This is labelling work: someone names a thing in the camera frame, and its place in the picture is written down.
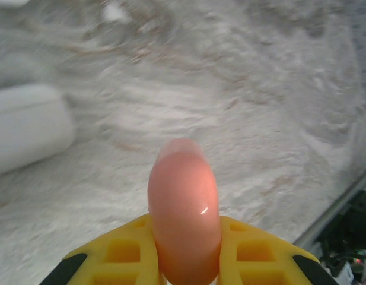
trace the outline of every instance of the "sandy ground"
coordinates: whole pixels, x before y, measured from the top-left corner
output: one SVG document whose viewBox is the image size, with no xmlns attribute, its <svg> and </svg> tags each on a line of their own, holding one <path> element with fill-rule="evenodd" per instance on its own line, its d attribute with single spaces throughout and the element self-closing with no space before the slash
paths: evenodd
<svg viewBox="0 0 366 285">
<path fill-rule="evenodd" d="M 221 214 L 288 241 L 366 168 L 341 2 L 126 3 L 100 31 L 93 1 L 0 10 L 0 87 L 57 86 L 78 128 L 68 151 L 0 176 L 0 284 L 40 283 L 70 250 L 146 213 L 170 138 L 202 146 Z M 120 47 L 98 54 L 109 45 Z"/>
</svg>

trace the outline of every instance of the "yellow robot part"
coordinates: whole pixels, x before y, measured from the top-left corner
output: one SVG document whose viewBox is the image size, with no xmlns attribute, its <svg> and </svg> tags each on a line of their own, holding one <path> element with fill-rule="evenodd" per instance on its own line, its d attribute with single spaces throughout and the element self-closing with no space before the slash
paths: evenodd
<svg viewBox="0 0 366 285">
<path fill-rule="evenodd" d="M 217 285 L 312 284 L 293 259 L 299 256 L 318 265 L 312 254 L 233 218 L 221 217 L 221 226 Z M 166 284 L 158 268 L 149 214 L 70 252 L 41 283 L 48 284 Z"/>
</svg>

